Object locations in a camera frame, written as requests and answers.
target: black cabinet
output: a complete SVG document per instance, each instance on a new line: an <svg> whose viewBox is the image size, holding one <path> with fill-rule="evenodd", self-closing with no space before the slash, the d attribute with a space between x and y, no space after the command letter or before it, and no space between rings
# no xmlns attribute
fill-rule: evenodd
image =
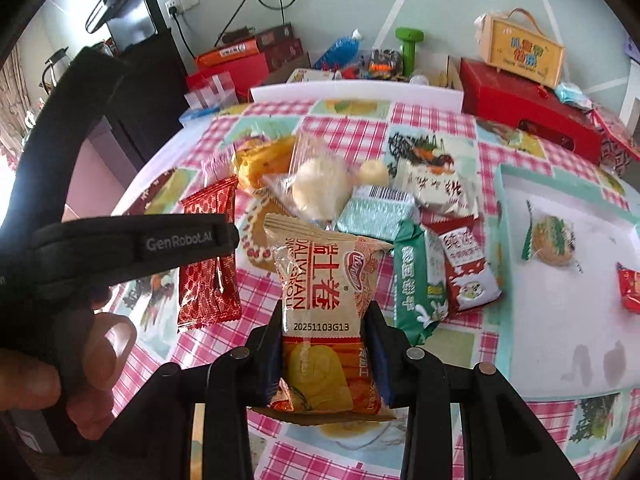
<svg viewBox="0 0 640 480"><path fill-rule="evenodd" d="M118 55L132 72L118 86L105 117L134 168L140 170L180 129L188 108L186 70L171 30Z"/></svg>

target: red snack wrapper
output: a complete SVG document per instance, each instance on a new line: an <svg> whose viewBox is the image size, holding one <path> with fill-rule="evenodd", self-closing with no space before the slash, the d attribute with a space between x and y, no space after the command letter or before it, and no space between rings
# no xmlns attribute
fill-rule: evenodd
<svg viewBox="0 0 640 480"><path fill-rule="evenodd" d="M640 272L618 264L618 284L622 305L630 312L640 314Z"/></svg>
<svg viewBox="0 0 640 480"><path fill-rule="evenodd" d="M430 224L442 241L446 254L449 315L497 300L502 291L484 257L484 251L471 231L471 216Z"/></svg>
<svg viewBox="0 0 640 480"><path fill-rule="evenodd" d="M185 213L223 213L233 222L238 178L230 176L182 200ZM178 330L240 319L236 255L180 267Z"/></svg>

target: curtain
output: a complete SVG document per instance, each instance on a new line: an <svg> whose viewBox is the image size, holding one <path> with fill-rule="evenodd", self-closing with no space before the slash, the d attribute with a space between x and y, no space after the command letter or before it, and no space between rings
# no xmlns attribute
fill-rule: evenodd
<svg viewBox="0 0 640 480"><path fill-rule="evenodd" d="M0 71L0 155L15 168L27 134L24 118L30 102L20 64L20 47L15 45Z"/></svg>

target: teal snack package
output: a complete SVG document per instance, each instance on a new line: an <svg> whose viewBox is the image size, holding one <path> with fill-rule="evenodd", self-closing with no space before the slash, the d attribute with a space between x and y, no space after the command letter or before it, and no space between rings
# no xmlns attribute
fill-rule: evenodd
<svg viewBox="0 0 640 480"><path fill-rule="evenodd" d="M438 236L409 220L394 241L394 324L411 345L424 343L447 317L444 250Z"/></svg>

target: table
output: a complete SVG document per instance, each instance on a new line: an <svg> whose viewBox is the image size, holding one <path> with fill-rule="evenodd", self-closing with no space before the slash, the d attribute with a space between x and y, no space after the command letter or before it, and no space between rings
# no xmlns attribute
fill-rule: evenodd
<svg viewBox="0 0 640 480"><path fill-rule="evenodd" d="M197 142L200 132L191 132L173 147L161 150L150 161L127 190L116 207L122 213L130 202L153 179L171 165L187 176L181 189L187 197L204 185L202 161L220 142L230 141L247 130L260 130L271 137L296 130L323 136L329 147L348 162L362 162L384 155L388 136L396 132L436 134L448 146L459 146L466 155L465 171L476 178L484 211L484 222L476 229L476 237L485 246L486 256L493 263L497 258L498 215L494 190L494 173L499 164L526 168L558 179L580 179L594 186L605 200L630 210L640 218L640 195L624 182L609 178L573 153L542 139L524 136L507 140L479 126L472 116L443 112L419 105L391 102L293 101L269 102L235 107L215 118ZM238 192L236 225L242 228L247 209L254 199ZM176 200L171 210L180 212ZM175 335L171 316L162 330L143 333L132 351L120 381L114 388L115 408L119 412L150 377L163 360L183 367L212 362L230 348L244 344L250 330L266 324L281 288L275 274L251 266L241 248L236 252L238 286L243 306L242 318ZM171 296L170 272L162 277L162 287ZM374 299L387 315L393 309L392 259L386 256L381 264L378 288ZM122 298L135 285L116 289L112 310L123 311ZM145 322L134 308L134 322ZM495 358L500 327L495 308L469 312L447 319L427 341L428 349L452 364L472 366L476 362ZM578 400L561 402L530 402L529 406L542 421L561 449L567 454L583 480L606 480L640 437L640 388L622 391L614 396L595 397L587 404ZM588 418L596 416L607 421L596 431ZM257 413L248 412L256 478L276 479L391 479L399 476L402 444L406 429L406 413L396 421L363 423L350 428L302 428L282 423ZM452 406L454 462L453 478L463 478L462 436L458 407Z"/></svg>

